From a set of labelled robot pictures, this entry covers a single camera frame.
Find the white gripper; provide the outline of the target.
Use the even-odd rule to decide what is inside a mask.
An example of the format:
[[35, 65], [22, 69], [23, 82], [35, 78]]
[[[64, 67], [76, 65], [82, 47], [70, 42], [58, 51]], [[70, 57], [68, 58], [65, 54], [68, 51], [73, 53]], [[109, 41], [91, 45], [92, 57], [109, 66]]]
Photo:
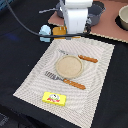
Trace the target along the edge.
[[69, 34], [82, 33], [93, 0], [59, 0]]

